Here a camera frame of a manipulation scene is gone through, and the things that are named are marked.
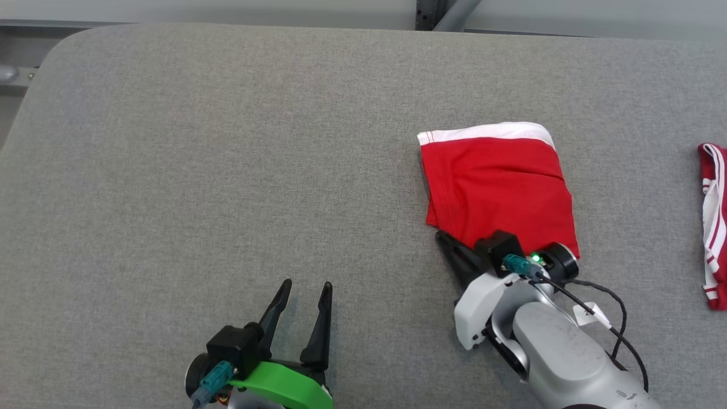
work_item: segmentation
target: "white stripe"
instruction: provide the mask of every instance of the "white stripe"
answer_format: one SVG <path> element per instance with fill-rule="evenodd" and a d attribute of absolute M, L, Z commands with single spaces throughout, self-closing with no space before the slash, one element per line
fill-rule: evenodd
<path fill-rule="evenodd" d="M 535 139 L 542 140 L 555 149 L 553 137 L 540 124 L 532 122 L 503 122 L 501 124 L 480 125 L 461 130 L 421 132 L 417 135 L 421 146 L 432 142 L 449 142 L 450 140 L 473 138 L 498 139 Z"/>
<path fill-rule="evenodd" d="M 717 235 L 715 238 L 714 244 L 712 244 L 712 247 L 710 247 L 710 250 L 712 251 L 712 254 L 715 256 L 715 260 L 717 261 L 720 257 L 720 253 L 722 252 L 722 246 L 725 242 L 725 237 L 727 236 L 727 226 L 725 225 L 725 219 L 724 215 L 722 214 L 722 204 L 724 199 L 724 190 L 725 190 L 725 162 L 724 158 L 722 157 L 722 152 L 714 146 L 710 145 L 715 159 L 718 161 L 720 171 L 719 173 L 715 174 L 715 179 L 717 181 L 717 195 L 718 195 L 718 203 L 717 208 L 715 212 L 715 217 L 719 215 L 720 217 L 717 217 L 719 219 L 719 222 L 717 224 L 717 231 L 715 234 Z"/>
<path fill-rule="evenodd" d="M 707 298 L 709 298 L 710 300 L 716 300 L 717 298 L 719 298 L 716 290 L 707 291 L 705 294 L 707 294 Z"/>
<path fill-rule="evenodd" d="M 719 265 L 719 263 L 717 263 L 717 259 L 716 258 L 713 258 L 712 261 L 710 261 L 709 263 L 707 263 L 707 265 L 710 267 L 710 270 L 711 271 L 710 271 L 709 274 L 706 274 L 704 278 L 707 280 L 707 284 L 709 284 L 710 280 L 712 280 L 712 281 L 715 280 L 715 277 L 714 277 L 713 274 L 716 273 L 717 270 L 720 269 L 720 265 Z"/>
<path fill-rule="evenodd" d="M 715 167 L 715 179 L 710 184 L 710 188 L 704 197 L 704 203 L 702 204 L 702 221 L 704 223 L 704 248 L 709 250 L 709 243 L 712 242 L 712 237 L 717 230 L 717 207 L 719 205 L 719 198 L 717 195 L 717 160 L 715 159 L 712 149 L 709 144 L 705 144 L 702 149 L 712 157 L 712 164 Z"/>

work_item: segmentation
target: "gray table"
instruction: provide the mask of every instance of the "gray table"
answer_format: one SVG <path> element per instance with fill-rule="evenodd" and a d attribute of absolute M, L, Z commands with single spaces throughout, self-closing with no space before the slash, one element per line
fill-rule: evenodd
<path fill-rule="evenodd" d="M 582 276 L 629 307 L 653 396 L 723 407 L 727 313 L 702 291 L 696 145 L 727 143 L 724 56 L 231 25 L 76 34 L 0 152 L 0 408 L 184 408 L 190 360 L 286 277 L 280 358 L 333 283 L 338 408 L 536 407 L 491 348 L 457 343 L 457 288 L 424 223 L 417 133 L 502 121 L 552 133 Z"/>

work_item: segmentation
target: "gray wall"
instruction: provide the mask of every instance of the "gray wall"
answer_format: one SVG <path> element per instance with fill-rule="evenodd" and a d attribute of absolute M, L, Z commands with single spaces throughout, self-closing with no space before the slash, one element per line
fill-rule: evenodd
<path fill-rule="evenodd" d="M 209 21 L 411 29 L 416 0 L 0 0 L 9 20 Z M 724 38 L 725 0 L 483 0 L 468 28 L 635 38 Z"/>

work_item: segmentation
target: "red and white fabric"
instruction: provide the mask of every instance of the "red and white fabric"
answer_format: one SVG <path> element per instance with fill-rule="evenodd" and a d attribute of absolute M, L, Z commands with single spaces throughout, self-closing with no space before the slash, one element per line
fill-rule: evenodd
<path fill-rule="evenodd" d="M 702 168 L 702 222 L 704 224 L 704 291 L 711 309 L 727 310 L 727 235 L 725 224 L 725 153 L 714 143 L 699 146 Z"/>
<path fill-rule="evenodd" d="M 516 234 L 526 253 L 559 242 L 579 257 L 571 194 L 542 125 L 503 122 L 418 138 L 428 224 L 471 247 L 499 229 Z"/>

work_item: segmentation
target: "folded red garment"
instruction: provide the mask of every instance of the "folded red garment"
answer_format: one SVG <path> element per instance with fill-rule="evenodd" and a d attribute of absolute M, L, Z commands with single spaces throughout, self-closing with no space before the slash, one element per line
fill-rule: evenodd
<path fill-rule="evenodd" d="M 431 226 L 470 247 L 499 229 L 516 234 L 526 254 L 559 242 L 579 257 L 571 194 L 542 125 L 504 122 L 418 138 Z"/>
<path fill-rule="evenodd" d="M 704 224 L 704 291 L 711 309 L 727 310 L 727 252 L 722 253 L 727 235 L 724 211 L 725 154 L 714 143 L 699 145 L 702 169 L 702 222 Z"/>

